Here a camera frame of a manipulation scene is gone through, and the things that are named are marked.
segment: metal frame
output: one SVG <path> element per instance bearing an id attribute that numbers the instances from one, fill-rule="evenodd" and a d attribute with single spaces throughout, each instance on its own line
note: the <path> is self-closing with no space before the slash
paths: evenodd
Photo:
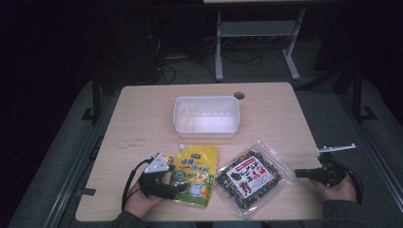
<path id="1" fill-rule="evenodd" d="M 287 49 L 282 51 L 285 62 L 294 80 L 299 80 L 299 74 L 292 58 L 294 46 L 305 9 L 298 13 L 297 20 L 288 21 L 252 21 L 252 22 L 222 22 L 221 11 L 217 14 L 217 45 L 216 45 L 216 81 L 223 80 L 221 60 L 221 37 L 241 36 L 290 36 L 291 41 Z"/>

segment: human hand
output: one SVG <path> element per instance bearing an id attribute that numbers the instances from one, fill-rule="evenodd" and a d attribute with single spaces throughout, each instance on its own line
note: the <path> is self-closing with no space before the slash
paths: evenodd
<path id="1" fill-rule="evenodd" d="M 356 192 L 353 181 L 349 175 L 345 177 L 339 184 L 329 187 L 315 180 L 309 182 L 319 190 L 323 200 L 349 200 L 356 202 Z"/>
<path id="2" fill-rule="evenodd" d="M 140 190 L 140 184 L 137 181 L 128 191 L 128 195 L 125 211 L 140 219 L 144 218 L 154 206 L 163 201 L 162 198 L 154 196 L 147 197 L 142 190 Z"/>

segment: product label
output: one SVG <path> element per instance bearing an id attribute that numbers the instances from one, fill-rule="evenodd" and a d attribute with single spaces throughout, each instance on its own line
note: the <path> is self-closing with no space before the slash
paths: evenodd
<path id="1" fill-rule="evenodd" d="M 245 198 L 273 179 L 270 172 L 255 156 L 241 162 L 229 170 L 226 175 Z"/>

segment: wooden table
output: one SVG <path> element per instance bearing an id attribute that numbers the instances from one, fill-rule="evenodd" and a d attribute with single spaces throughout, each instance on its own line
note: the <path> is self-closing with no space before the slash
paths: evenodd
<path id="1" fill-rule="evenodd" d="M 233 139 L 181 139 L 172 121 L 181 96 L 233 96 L 242 92 L 240 128 Z M 320 167 L 316 145 L 287 83 L 128 86 L 121 93 L 76 218 L 106 221 L 121 212 L 122 193 L 130 171 L 156 153 L 176 155 L 179 145 L 210 143 L 219 148 L 219 167 L 259 138 L 295 168 Z M 253 216 L 255 220 L 321 219 L 321 199 L 307 180 L 286 185 Z M 146 220 L 239 220 L 220 199 L 218 189 L 209 205 L 195 207 L 166 200 Z"/>

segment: floor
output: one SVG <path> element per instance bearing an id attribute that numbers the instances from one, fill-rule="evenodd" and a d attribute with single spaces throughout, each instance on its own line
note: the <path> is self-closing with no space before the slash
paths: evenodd
<path id="1" fill-rule="evenodd" d="M 293 58 L 301 79 L 289 75 L 281 50 L 287 40 L 259 41 L 248 47 L 228 41 L 224 52 L 221 83 L 288 82 L 303 86 L 324 72 L 313 71 L 320 41 L 297 42 Z M 163 66 L 164 75 L 156 84 L 211 84 L 214 80 L 214 53 L 188 58 L 172 52 Z M 370 106 L 377 120 L 357 123 L 351 115 L 351 89 L 335 94 L 336 77 L 311 90 L 296 90 L 296 95 L 317 147 L 351 143 L 357 149 L 335 153 L 335 157 L 356 171 L 364 183 L 362 207 L 373 227 L 402 227 L 403 207 L 403 127 L 383 104 L 377 89 L 363 82 L 362 105 Z M 10 227 L 98 227 L 102 223 L 82 223 L 74 217 L 97 147 L 102 144 L 119 89 L 102 95 L 101 116 L 96 123 L 82 121 L 92 107 L 91 83 L 81 91 L 65 122 L 25 194 Z M 318 227 L 317 221 L 269 221 L 272 227 Z"/>

